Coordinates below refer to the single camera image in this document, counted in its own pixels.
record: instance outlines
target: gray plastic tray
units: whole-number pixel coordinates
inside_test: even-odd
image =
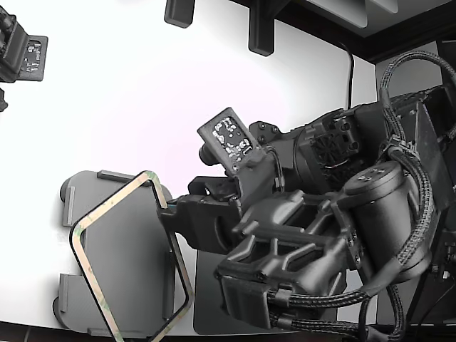
[[[133,177],[82,171],[65,181],[63,226],[74,225]],[[167,200],[169,191],[163,187]],[[141,187],[93,224],[84,249],[125,338],[146,338],[173,312],[175,266],[150,187]],[[82,275],[61,274],[56,318],[70,330],[110,336]]]

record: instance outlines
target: black braided cable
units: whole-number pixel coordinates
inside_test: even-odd
[[[267,298],[269,301],[273,301],[275,296],[276,292],[270,291]],[[329,309],[350,306],[365,301],[368,298],[370,298],[369,295],[359,290],[333,296],[310,296],[306,294],[293,294],[290,296],[289,305],[290,307]]]
[[[392,151],[390,157],[399,162],[411,174],[418,186],[420,194],[418,222],[415,224],[414,230],[397,254],[398,261],[402,265],[405,265],[426,238],[433,211],[432,187],[428,174],[423,170],[421,164],[417,160],[400,150]]]
[[[360,342],[367,342],[368,332],[366,330],[366,320],[368,316],[368,308],[372,298],[361,303],[361,308],[358,315],[358,338]]]
[[[270,313],[271,326],[276,327],[280,315]],[[308,333],[324,333],[333,334],[338,336],[345,336],[350,338],[356,338],[358,324],[350,322],[323,322],[323,321],[312,321],[304,319],[294,319],[291,323],[291,331],[305,331]]]
[[[405,332],[405,312],[402,306],[402,299],[400,299],[399,290],[396,285],[391,285],[386,288],[388,296],[390,297],[391,306],[394,313],[394,330],[391,333],[393,336],[401,336]]]
[[[405,141],[405,133],[402,128],[402,125],[400,124],[399,119],[396,117],[394,113],[393,105],[391,104],[390,94],[388,92],[388,86],[395,69],[403,63],[414,59],[429,61],[445,69],[450,74],[451,80],[453,84],[456,86],[456,71],[447,61],[431,52],[409,51],[406,53],[402,53],[394,61],[388,64],[388,67],[386,68],[385,73],[383,74],[383,77],[380,82],[380,87],[378,89],[378,98],[382,103],[382,109],[385,119],[390,123],[390,127],[402,141]],[[450,130],[448,135],[449,137],[452,137],[452,139],[456,137],[456,125]]]

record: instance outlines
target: white table surface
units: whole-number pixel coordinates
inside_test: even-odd
[[[198,0],[186,30],[163,21],[165,0],[1,5],[49,45],[42,83],[2,86],[0,321],[60,328],[59,274],[80,273],[61,226],[70,176],[153,170],[181,195],[195,176],[222,174],[199,161],[196,130],[226,107],[287,131],[346,102],[344,51],[276,23],[274,55],[251,53],[248,10],[227,0]],[[356,59],[353,102],[375,100],[375,68]],[[193,280],[196,251],[180,242]],[[172,333],[194,333],[192,311]]]

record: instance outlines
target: black cable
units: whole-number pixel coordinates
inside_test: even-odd
[[[388,296],[390,297],[391,306],[393,307],[394,314],[394,330],[388,335],[389,341],[400,341],[405,335],[406,317],[402,306],[402,300],[400,299],[399,290],[396,285],[390,285],[386,288]]]
[[[416,330],[415,330],[415,341],[418,340],[418,332],[422,326],[422,324],[424,323],[425,319],[428,317],[428,315],[430,314],[430,312],[451,292],[451,290],[454,289],[455,285],[456,285],[456,281],[455,281],[455,278],[454,276],[451,276],[451,279],[453,280],[453,284],[450,286],[450,288],[445,291],[443,293],[442,296],[439,297],[439,299],[437,301],[434,302],[433,305],[431,305],[427,310],[426,312],[424,313],[424,315],[421,317],[421,319],[418,321],[418,325],[416,326]]]
[[[358,338],[360,342],[366,342],[368,340],[368,333],[366,330],[366,320],[368,316],[368,308],[371,303],[372,298],[369,298],[367,301],[364,301],[361,304],[358,316]]]
[[[285,191],[285,177],[284,177],[284,171],[282,169],[281,163],[280,163],[280,158],[279,154],[277,154],[276,149],[274,146],[267,145],[264,147],[266,150],[266,153],[271,153],[272,156],[274,157],[274,162],[276,164],[276,176],[278,180],[277,187],[279,188],[280,192]]]
[[[348,101],[347,101],[347,109],[351,109],[351,98],[353,96],[353,73],[355,71],[355,58],[353,54],[348,50],[347,46],[339,41],[339,45],[342,46],[345,51],[348,53],[348,57],[350,58],[350,73],[348,74]]]
[[[420,196],[418,221],[415,224],[412,233],[396,255],[400,264],[405,265],[422,244],[429,230],[433,212],[432,187],[428,174],[421,167],[421,164],[412,156],[405,154],[401,150],[394,150],[390,153],[390,158],[399,162],[410,173],[415,184],[418,186]]]
[[[380,82],[380,88],[378,89],[378,97],[380,102],[382,103],[383,114],[386,120],[390,123],[390,126],[393,129],[394,133],[403,141],[405,141],[405,133],[402,128],[402,125],[400,124],[399,119],[396,117],[394,113],[393,106],[391,104],[390,94],[388,92],[388,86],[395,69],[401,64],[407,61],[411,61],[413,59],[429,61],[445,69],[450,74],[451,81],[456,86],[456,71],[447,61],[431,52],[409,51],[400,54],[394,61],[388,64],[388,67],[386,68],[385,73],[383,74],[383,77]],[[454,130],[451,130],[451,132],[455,132],[456,137],[456,125],[454,126]]]
[[[269,318],[271,320],[271,326],[276,327],[280,313],[271,311]],[[290,327],[287,328],[290,331],[305,331],[308,333],[324,333],[333,334],[338,336],[345,336],[350,338],[357,338],[358,324],[351,322],[338,322],[338,321],[317,321],[295,318],[291,322]]]

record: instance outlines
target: black plastic housing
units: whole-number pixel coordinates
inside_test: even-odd
[[[0,81],[42,81],[48,38],[28,35],[16,16],[2,7],[0,29]]]
[[[284,169],[285,188],[322,195],[339,191],[345,182],[368,164],[356,121],[343,110],[322,115],[289,133],[264,122],[249,126],[263,146],[273,146]]]
[[[398,162],[384,162],[352,177],[335,203],[349,213],[371,266],[364,264],[364,281],[377,273],[401,249],[418,218],[418,189]],[[395,283],[422,274],[430,263],[430,240],[421,244]]]
[[[235,319],[271,328],[268,291],[278,291],[278,305],[291,294],[329,296],[346,288],[352,259],[350,227],[340,227],[331,209],[337,194],[308,195],[301,190],[276,192],[253,205],[232,230],[244,240],[217,267],[224,304]],[[290,311],[319,319],[324,310]]]

